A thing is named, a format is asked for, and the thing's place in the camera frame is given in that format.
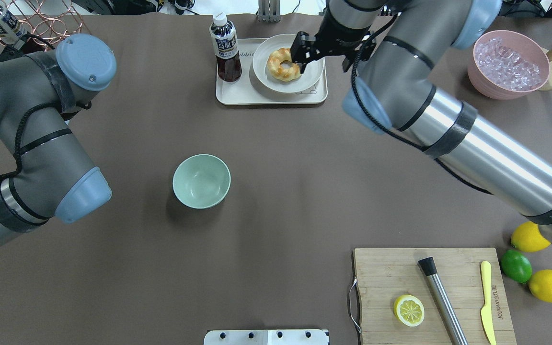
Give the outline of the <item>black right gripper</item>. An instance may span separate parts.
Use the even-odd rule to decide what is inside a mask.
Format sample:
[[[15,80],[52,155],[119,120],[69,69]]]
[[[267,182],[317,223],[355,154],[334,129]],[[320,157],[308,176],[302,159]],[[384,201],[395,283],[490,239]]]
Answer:
[[[374,31],[368,31],[363,36],[356,37],[348,42],[339,38],[321,38],[319,35],[309,35],[300,31],[294,38],[290,48],[293,63],[300,67],[304,73],[308,64],[328,56],[344,56],[342,62],[343,72],[348,72],[358,58],[360,61],[368,61],[377,46]]]

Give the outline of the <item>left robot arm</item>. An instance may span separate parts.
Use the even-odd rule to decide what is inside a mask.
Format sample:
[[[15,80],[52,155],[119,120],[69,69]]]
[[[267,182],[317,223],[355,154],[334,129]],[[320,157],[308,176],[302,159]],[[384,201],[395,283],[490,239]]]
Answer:
[[[0,62],[0,140],[15,162],[0,175],[0,247],[51,218],[73,223],[112,197],[68,120],[91,107],[116,68],[110,47],[90,34]]]

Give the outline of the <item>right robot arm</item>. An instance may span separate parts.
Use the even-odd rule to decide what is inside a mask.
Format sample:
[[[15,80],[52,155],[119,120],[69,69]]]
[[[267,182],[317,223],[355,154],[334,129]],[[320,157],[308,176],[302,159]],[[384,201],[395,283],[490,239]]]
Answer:
[[[450,47],[472,45],[499,0],[330,0],[316,35],[298,32],[293,62],[326,56],[351,63],[348,114],[370,129],[405,133],[407,144],[467,177],[539,226],[552,243],[552,166],[428,76]]]

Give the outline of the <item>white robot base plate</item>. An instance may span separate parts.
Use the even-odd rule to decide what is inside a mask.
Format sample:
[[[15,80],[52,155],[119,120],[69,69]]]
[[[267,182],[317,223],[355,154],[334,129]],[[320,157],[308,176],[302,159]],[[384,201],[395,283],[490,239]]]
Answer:
[[[319,328],[210,330],[204,345],[329,345],[329,331]]]

